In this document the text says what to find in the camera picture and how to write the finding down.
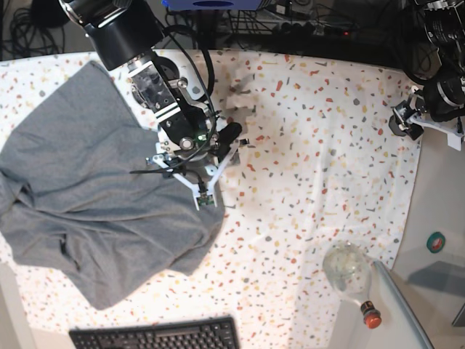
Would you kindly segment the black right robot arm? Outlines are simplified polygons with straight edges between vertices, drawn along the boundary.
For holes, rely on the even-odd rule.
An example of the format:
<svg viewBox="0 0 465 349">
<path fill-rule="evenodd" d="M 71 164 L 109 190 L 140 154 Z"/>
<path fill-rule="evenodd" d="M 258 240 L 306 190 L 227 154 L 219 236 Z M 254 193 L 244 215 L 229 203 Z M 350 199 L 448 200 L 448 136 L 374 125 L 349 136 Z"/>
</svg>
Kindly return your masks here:
<svg viewBox="0 0 465 349">
<path fill-rule="evenodd" d="M 217 128 L 218 113 L 211 95 L 215 72 L 209 51 L 202 48 L 208 80 L 199 79 L 203 96 L 188 92 L 188 81 L 176 64 L 155 53 L 166 36 L 183 33 L 194 39 L 185 25 L 163 26 L 146 1 L 61 1 L 65 14 L 83 28 L 103 65 L 129 69 L 134 99 L 153 112 L 158 126 L 158 152 L 167 169 L 177 171 L 190 162 L 221 164 L 234 153 L 233 143 L 242 126 Z"/>
</svg>

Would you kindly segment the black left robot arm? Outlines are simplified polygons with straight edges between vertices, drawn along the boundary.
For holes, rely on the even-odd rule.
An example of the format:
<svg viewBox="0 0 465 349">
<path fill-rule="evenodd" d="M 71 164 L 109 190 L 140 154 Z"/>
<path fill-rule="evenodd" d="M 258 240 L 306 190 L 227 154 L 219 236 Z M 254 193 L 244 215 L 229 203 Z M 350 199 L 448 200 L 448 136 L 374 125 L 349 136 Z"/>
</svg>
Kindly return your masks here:
<svg viewBox="0 0 465 349">
<path fill-rule="evenodd" d="M 415 48 L 430 44 L 438 69 L 429 77 L 417 75 Z M 389 128 L 398 137 L 417 140 L 426 128 L 447 135 L 452 148 L 464 141 L 464 2 L 411 1 L 394 19 L 392 53 L 414 83 L 406 100 L 392 109 Z"/>
</svg>

